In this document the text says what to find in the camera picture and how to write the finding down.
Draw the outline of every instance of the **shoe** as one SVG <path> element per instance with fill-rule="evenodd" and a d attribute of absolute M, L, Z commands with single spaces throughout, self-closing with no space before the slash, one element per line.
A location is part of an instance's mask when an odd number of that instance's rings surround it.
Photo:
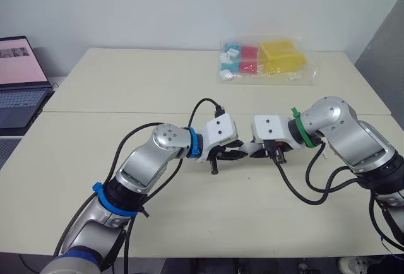
<path fill-rule="evenodd" d="M 367 274 L 369 266 L 380 261 L 365 256 L 341 257 L 338 260 L 338 269 L 342 274 Z"/>

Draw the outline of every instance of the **green ring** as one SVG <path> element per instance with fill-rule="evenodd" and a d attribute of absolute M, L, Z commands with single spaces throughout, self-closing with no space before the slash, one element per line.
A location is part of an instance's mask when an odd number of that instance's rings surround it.
<path fill-rule="evenodd" d="M 313 143 L 310 140 L 309 135 L 306 133 L 302 121 L 300 120 L 300 112 L 298 110 L 296 110 L 296 108 L 292 108 L 292 112 L 293 112 L 293 117 L 296 118 L 296 126 L 297 129 L 300 132 L 300 135 L 303 137 L 304 143 L 309 147 L 309 148 L 314 148 L 315 146 L 313 145 Z"/>

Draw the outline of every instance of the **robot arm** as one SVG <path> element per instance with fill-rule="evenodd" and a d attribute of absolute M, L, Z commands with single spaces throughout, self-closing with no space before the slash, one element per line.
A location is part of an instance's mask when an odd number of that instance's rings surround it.
<path fill-rule="evenodd" d="M 151 138 L 130 154 L 115 178 L 106 185 L 94 185 L 97 197 L 70 229 L 62 245 L 63 255 L 41 273 L 96 274 L 107 269 L 124 242 L 125 226 L 142 211 L 150 189 L 172 159 L 209 160 L 215 174 L 216 158 L 270 156 L 282 164 L 286 162 L 285 152 L 313 148 L 322 137 L 359 177 L 359 184 L 372 191 L 395 238 L 403 244 L 403 157 L 370 124 L 358 121 L 355 111 L 338 97 L 322 98 L 303 113 L 293 111 L 293 119 L 255 116 L 253 141 L 232 152 L 226 152 L 225 146 L 242 143 L 237 141 L 237 130 L 228 114 L 218 116 L 198 132 L 171 124 L 157 126 Z"/>
<path fill-rule="evenodd" d="M 222 114 L 199 131 L 160 124 L 150 139 L 124 161 L 105 186 L 96 183 L 97 196 L 74 223 L 62 244 L 62 255 L 41 272 L 100 273 L 116 259 L 124 242 L 125 226 L 143 209 L 153 185 L 178 158 L 212 160 L 211 150 L 237 140 L 233 119 Z"/>
<path fill-rule="evenodd" d="M 338 97 L 322 98 L 302 113 L 292 110 L 293 119 L 255 116 L 254 143 L 244 144 L 241 150 L 254 156 L 264 144 L 269 156 L 282 164 L 286 162 L 284 152 L 313 148 L 326 137 L 331 149 L 359 178 L 360 186 L 372 191 L 394 237 L 404 244 L 403 157 L 370 124 L 358 121 L 351 106 Z"/>

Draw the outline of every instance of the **yellow block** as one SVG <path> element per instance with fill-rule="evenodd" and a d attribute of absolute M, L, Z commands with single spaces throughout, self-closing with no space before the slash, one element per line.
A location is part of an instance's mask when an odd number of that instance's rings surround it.
<path fill-rule="evenodd" d="M 258 64 L 266 74 L 293 72 L 306 64 L 306 58 L 298 53 L 290 40 L 260 42 Z"/>

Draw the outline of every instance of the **laptop keyboard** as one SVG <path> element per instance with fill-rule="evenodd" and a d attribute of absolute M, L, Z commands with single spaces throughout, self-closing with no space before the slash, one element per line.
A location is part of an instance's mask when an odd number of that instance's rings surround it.
<path fill-rule="evenodd" d="M 46 91 L 0 93 L 0 108 L 33 107 Z"/>

